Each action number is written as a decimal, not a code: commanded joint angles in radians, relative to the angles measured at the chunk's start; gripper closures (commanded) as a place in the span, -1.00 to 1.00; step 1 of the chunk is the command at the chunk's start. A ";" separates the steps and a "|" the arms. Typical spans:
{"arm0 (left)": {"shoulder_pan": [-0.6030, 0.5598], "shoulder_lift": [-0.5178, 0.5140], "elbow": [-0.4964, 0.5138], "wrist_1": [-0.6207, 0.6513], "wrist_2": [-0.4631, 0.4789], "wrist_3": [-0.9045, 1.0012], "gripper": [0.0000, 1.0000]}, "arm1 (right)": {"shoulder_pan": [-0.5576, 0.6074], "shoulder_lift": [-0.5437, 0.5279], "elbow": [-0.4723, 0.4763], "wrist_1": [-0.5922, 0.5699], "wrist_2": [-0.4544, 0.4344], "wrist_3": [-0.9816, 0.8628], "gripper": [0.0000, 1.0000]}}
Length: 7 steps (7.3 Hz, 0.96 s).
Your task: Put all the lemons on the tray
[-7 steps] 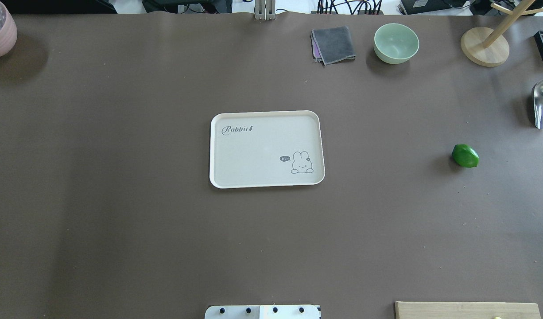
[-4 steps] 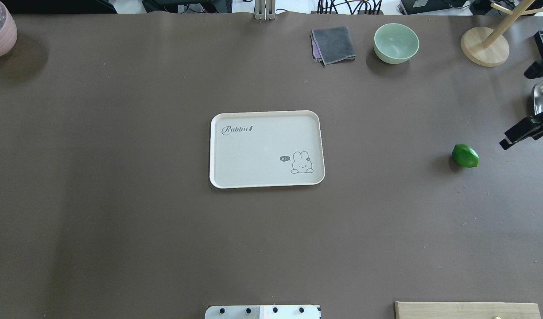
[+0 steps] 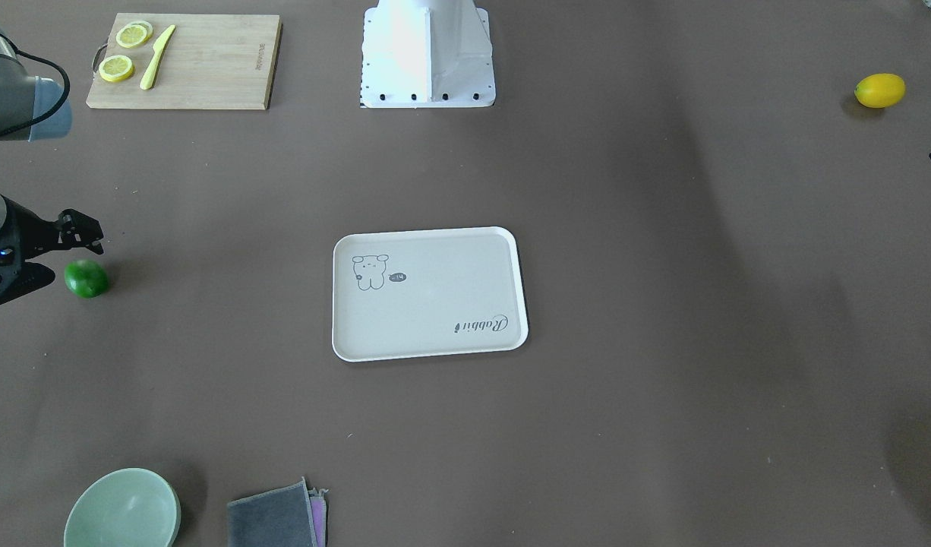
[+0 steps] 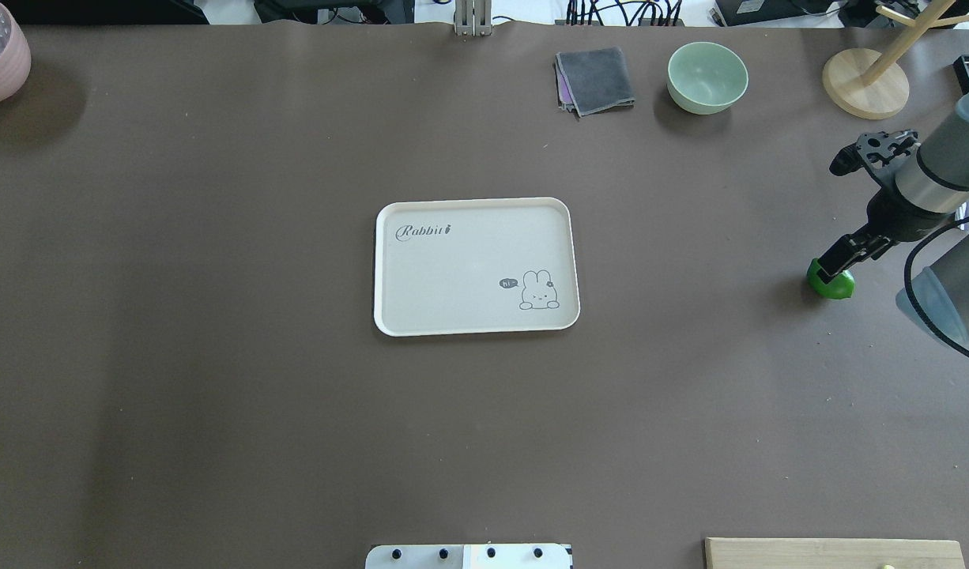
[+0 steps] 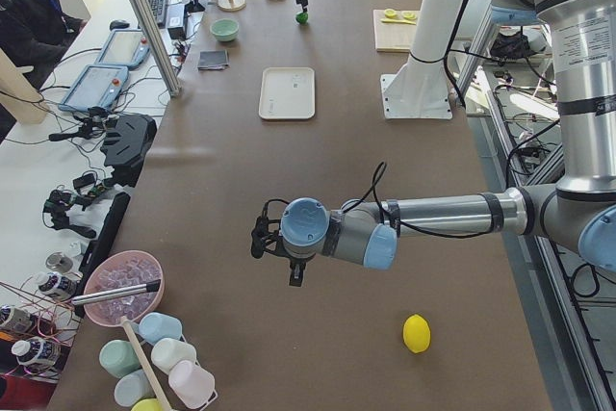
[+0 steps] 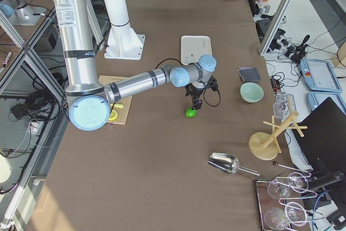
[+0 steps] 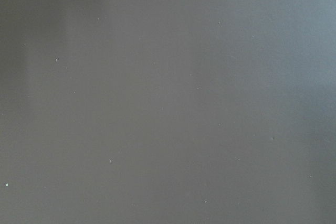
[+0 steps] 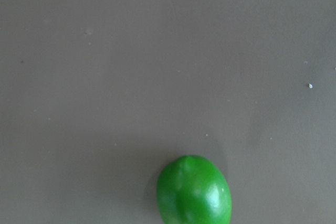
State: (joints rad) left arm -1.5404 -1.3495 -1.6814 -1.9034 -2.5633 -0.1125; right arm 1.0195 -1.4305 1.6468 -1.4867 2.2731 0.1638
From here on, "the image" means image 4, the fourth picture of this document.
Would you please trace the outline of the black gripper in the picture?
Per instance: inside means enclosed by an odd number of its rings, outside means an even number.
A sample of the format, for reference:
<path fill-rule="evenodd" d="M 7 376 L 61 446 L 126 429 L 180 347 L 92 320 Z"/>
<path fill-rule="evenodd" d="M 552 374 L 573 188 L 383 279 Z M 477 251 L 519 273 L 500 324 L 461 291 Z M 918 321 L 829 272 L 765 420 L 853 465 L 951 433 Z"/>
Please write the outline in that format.
<path fill-rule="evenodd" d="M 895 190 L 879 190 L 867 205 L 864 237 L 843 235 L 818 261 L 816 276 L 828 285 L 856 263 L 878 259 L 888 243 L 922 240 L 940 226 L 940 214 L 912 205 Z"/>

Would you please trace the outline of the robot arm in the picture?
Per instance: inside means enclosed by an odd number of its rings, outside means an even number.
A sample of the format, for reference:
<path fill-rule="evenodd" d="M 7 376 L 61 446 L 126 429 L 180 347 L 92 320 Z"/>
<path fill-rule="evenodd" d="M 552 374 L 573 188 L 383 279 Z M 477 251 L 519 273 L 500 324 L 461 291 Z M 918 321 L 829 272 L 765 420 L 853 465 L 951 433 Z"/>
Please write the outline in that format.
<path fill-rule="evenodd" d="M 969 359 L 969 216 L 956 217 L 969 201 L 969 91 L 926 139 L 914 130 L 864 133 L 829 165 L 837 176 L 860 169 L 879 187 L 866 224 L 813 259 L 810 287 L 824 298 L 849 298 L 851 266 L 912 243 L 897 306 Z"/>

